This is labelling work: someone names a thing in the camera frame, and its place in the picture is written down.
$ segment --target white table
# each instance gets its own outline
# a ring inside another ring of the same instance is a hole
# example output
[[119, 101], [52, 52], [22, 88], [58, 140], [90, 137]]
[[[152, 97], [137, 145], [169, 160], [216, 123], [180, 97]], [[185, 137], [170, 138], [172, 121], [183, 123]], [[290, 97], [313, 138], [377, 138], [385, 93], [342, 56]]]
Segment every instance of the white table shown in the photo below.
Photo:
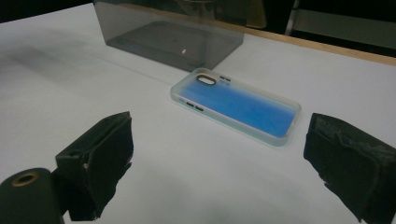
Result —
[[174, 103], [188, 73], [106, 46], [93, 5], [0, 24], [0, 180], [54, 170], [93, 124], [131, 111], [133, 165], [95, 223], [358, 223], [303, 158], [305, 135], [318, 112], [396, 147], [396, 66], [246, 35], [215, 71], [301, 104], [284, 147]]

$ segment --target clear phone case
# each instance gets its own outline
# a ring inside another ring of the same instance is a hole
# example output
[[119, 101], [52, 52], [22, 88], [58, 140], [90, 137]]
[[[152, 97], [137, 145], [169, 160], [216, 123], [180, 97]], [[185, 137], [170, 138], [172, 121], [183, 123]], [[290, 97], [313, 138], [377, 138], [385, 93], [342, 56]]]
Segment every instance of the clear phone case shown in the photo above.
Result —
[[230, 77], [198, 68], [171, 89], [176, 102], [273, 146], [284, 145], [301, 106]]

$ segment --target blue phone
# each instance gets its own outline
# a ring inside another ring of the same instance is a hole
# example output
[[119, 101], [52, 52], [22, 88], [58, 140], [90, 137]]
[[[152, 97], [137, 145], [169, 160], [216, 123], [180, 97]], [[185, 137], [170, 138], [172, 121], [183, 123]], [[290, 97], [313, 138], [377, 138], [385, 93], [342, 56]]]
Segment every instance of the blue phone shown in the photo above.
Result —
[[301, 111], [299, 104], [199, 68], [178, 82], [172, 98], [271, 145], [284, 145]]

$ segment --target transparent acrylic box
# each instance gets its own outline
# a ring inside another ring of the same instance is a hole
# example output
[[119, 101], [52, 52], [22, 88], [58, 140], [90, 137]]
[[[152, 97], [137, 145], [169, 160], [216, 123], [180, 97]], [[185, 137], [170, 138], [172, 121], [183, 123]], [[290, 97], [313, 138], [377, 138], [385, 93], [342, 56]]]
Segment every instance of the transparent acrylic box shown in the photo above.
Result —
[[224, 0], [93, 2], [107, 45], [187, 71], [212, 69], [243, 43], [241, 29], [216, 20]]

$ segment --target wooden edge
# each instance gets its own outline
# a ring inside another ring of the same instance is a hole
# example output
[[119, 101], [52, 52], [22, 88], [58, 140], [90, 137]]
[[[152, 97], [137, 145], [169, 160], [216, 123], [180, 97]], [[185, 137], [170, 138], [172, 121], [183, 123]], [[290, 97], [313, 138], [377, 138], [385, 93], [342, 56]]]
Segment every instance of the wooden edge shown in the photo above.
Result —
[[384, 63], [384, 64], [389, 64], [389, 65], [396, 65], [396, 58], [384, 56], [384, 55], [379, 55], [379, 54], [374, 54], [374, 53], [369, 53], [369, 52], [364, 52], [360, 50], [355, 50], [355, 49], [347, 49], [347, 48], [342, 48], [334, 45], [329, 45], [329, 44], [323, 44], [311, 40], [305, 40], [305, 39], [300, 39], [288, 35], [279, 35], [279, 34], [273, 34], [265, 31], [258, 31], [258, 30], [253, 30], [247, 28], [245, 31], [246, 34], [249, 35], [255, 35], [259, 36], [262, 38], [267, 38], [267, 39], [272, 39], [284, 43], [289, 43], [293, 45], [298, 45], [301, 47], [305, 48], [310, 48], [310, 49], [318, 49], [322, 51], [327, 51], [330, 53], [336, 53], [336, 54], [341, 54], [353, 58], [358, 58], [358, 59], [363, 59], [366, 61], [371, 61], [371, 62], [376, 62], [376, 63]]
[[363, 60], [371, 61], [371, 62], [375, 62], [375, 63], [396, 65], [396, 58], [392, 58], [389, 56], [364, 52], [364, 51], [355, 50], [355, 49], [347, 49], [347, 48], [338, 47], [338, 46], [329, 45], [329, 44], [323, 44], [323, 43], [319, 43], [319, 42], [315, 42], [315, 41], [311, 41], [311, 40], [296, 38], [296, 37], [292, 37], [292, 36], [288, 36], [288, 35], [274, 34], [274, 33], [266, 32], [266, 31], [247, 28], [244, 26], [233, 25], [230, 23], [222, 22], [222, 21], [199, 20], [199, 19], [192, 18], [189, 16], [185, 16], [185, 15], [181, 15], [181, 14], [177, 14], [177, 13], [173, 13], [173, 12], [161, 11], [161, 10], [154, 9], [154, 8], [140, 7], [140, 6], [136, 6], [136, 5], [132, 5], [132, 4], [122, 4], [122, 5], [124, 7], [129, 7], [129, 8], [133, 8], [136, 10], [146, 11], [147, 13], [154, 13], [157, 15], [161, 15], [161, 16], [165, 16], [165, 17], [169, 17], [169, 18], [173, 18], [173, 19], [177, 19], [177, 20], [208, 23], [210, 25], [218, 26], [218, 27], [221, 27], [224, 29], [234, 30], [234, 31], [245, 33], [248, 35], [255, 35], [258, 37], [272, 39], [275, 41], [280, 41], [280, 42], [284, 42], [284, 43], [288, 43], [288, 44], [292, 44], [292, 45], [297, 45], [300, 47], [322, 50], [322, 51], [345, 55], [345, 56], [353, 57], [353, 58], [357, 58], [357, 59], [363, 59]]

